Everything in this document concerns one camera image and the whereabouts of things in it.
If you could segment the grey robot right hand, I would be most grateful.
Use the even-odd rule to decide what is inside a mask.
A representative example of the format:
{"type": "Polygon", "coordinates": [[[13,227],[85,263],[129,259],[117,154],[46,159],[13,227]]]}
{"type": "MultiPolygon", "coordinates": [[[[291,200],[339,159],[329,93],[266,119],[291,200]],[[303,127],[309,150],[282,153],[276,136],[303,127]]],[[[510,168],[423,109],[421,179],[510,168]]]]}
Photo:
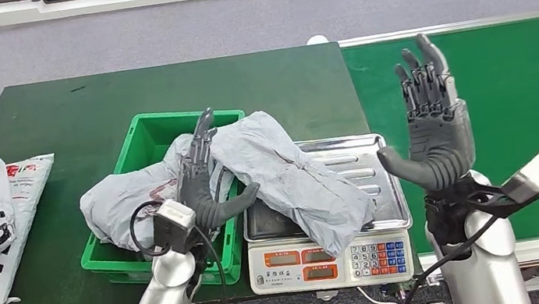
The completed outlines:
{"type": "Polygon", "coordinates": [[[409,131],[409,156],[382,147],[377,157],[385,170],[422,189],[447,189],[474,165],[475,144],[466,102],[458,97],[456,81],[443,52],[429,37],[415,36],[423,58],[408,48],[404,65],[395,65],[409,131]]]}

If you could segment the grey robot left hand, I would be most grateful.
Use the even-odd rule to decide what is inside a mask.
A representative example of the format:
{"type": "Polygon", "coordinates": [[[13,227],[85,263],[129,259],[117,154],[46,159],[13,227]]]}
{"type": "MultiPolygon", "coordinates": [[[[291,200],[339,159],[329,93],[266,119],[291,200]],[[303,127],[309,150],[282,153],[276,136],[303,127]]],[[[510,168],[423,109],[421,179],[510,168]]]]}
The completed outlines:
{"type": "Polygon", "coordinates": [[[207,108],[197,120],[190,148],[181,160],[179,200],[195,211],[199,228],[212,231],[220,228],[228,219],[241,214],[257,199],[260,184],[252,182],[238,196],[219,203],[210,191],[209,159],[213,136],[217,129],[213,108],[207,108]]]}

